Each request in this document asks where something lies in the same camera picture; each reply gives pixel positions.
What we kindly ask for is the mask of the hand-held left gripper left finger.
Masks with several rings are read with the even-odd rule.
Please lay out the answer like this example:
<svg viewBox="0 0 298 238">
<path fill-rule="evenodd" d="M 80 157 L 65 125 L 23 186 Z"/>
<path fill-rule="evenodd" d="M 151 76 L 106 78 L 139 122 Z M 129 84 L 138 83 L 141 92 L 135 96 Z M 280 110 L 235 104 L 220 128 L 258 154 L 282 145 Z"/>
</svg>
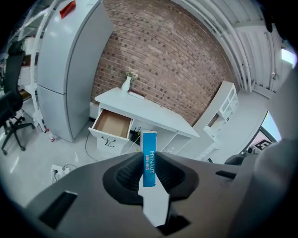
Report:
<svg viewBox="0 0 298 238">
<path fill-rule="evenodd" d="M 159 238 L 138 195 L 141 158 L 135 152 L 74 169 L 39 193 L 26 212 L 51 238 Z"/>
</svg>

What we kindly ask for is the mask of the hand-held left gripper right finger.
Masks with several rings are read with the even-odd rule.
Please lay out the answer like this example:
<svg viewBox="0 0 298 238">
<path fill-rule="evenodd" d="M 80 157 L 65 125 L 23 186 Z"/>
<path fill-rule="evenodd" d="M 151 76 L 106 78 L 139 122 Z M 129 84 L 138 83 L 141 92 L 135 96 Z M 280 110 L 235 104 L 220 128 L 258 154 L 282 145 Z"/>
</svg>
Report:
<svg viewBox="0 0 298 238">
<path fill-rule="evenodd" d="M 241 165 L 215 164 L 158 152 L 166 163 L 169 211 L 158 231 L 168 238 L 231 238 L 248 190 L 256 156 Z"/>
</svg>

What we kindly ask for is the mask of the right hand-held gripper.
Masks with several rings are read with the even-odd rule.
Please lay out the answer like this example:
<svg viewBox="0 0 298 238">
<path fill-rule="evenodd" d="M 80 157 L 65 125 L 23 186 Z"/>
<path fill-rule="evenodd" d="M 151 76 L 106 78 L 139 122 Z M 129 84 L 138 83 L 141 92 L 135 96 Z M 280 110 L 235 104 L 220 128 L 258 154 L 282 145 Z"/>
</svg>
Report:
<svg viewBox="0 0 298 238">
<path fill-rule="evenodd" d="M 229 157 L 226 161 L 226 165 L 241 165 L 243 163 L 244 158 L 259 154 L 266 147 L 270 146 L 277 141 L 266 132 L 258 132 L 255 138 L 251 141 L 251 143 L 238 155 L 233 155 Z"/>
</svg>

